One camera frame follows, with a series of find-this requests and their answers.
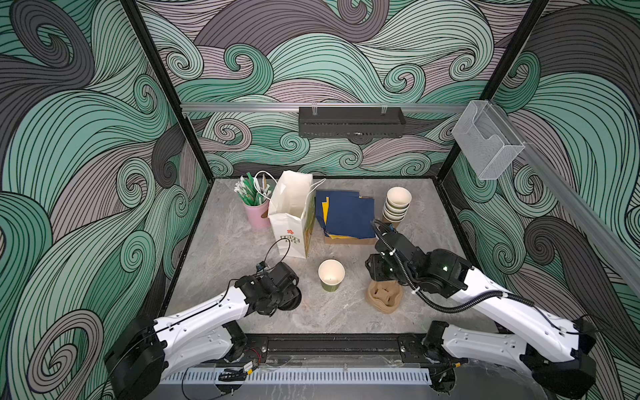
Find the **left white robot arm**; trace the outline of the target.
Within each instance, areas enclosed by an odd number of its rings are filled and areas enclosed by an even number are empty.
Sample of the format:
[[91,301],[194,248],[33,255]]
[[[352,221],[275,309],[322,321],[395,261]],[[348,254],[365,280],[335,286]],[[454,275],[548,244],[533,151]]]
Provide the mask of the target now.
[[174,315],[133,319],[104,357],[116,399],[144,399],[161,380],[211,360],[233,362],[247,338],[238,321],[271,317],[302,301],[299,277],[284,262],[229,281],[220,295]]

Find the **black coffee cup lid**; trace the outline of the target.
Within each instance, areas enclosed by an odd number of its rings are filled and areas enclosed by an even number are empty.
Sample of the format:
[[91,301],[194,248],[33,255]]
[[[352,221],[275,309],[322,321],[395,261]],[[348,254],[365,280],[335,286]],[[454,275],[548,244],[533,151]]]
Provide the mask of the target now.
[[281,301],[278,309],[281,311],[293,311],[295,310],[302,301],[302,293],[298,286],[291,286],[287,288],[287,291],[283,295],[283,300]]

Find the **green paper coffee cup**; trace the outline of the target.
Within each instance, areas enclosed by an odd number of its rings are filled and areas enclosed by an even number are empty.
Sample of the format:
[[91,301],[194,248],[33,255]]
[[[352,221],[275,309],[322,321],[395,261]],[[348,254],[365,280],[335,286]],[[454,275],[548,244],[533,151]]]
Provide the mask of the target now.
[[345,278],[345,268],[340,261],[328,259],[318,267],[318,277],[323,289],[327,292],[335,292]]

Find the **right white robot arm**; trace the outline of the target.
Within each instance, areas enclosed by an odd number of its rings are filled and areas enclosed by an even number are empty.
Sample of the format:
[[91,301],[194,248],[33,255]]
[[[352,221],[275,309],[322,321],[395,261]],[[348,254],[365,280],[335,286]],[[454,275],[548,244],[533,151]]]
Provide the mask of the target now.
[[582,398],[595,385],[597,363],[589,354],[598,330],[587,315],[574,320],[554,315],[495,283],[456,253],[442,248],[425,253],[393,225],[378,219],[371,225],[376,252],[365,266],[372,280],[406,286],[440,313],[476,310],[504,329],[483,333],[434,321],[424,344],[438,356],[508,367],[565,398]]

